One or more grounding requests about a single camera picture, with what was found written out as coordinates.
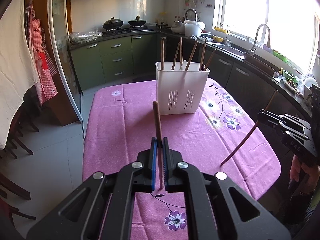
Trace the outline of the right human hand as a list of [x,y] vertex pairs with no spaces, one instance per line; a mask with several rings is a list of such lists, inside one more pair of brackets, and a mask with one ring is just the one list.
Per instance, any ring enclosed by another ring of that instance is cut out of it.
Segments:
[[309,167],[294,155],[290,168],[290,180],[297,183],[302,181],[300,193],[302,195],[311,194],[315,191],[319,181],[319,166]]

